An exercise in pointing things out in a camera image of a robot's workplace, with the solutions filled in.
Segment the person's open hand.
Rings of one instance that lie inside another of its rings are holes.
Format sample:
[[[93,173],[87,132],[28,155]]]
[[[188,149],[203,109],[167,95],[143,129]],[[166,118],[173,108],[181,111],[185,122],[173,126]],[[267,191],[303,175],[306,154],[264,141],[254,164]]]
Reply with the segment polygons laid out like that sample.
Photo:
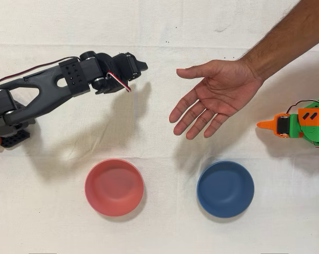
[[[242,60],[212,60],[179,68],[176,73],[184,79],[201,78],[169,115],[169,122],[175,124],[173,133],[184,133],[188,140],[200,132],[205,138],[211,137],[263,84],[263,79]]]

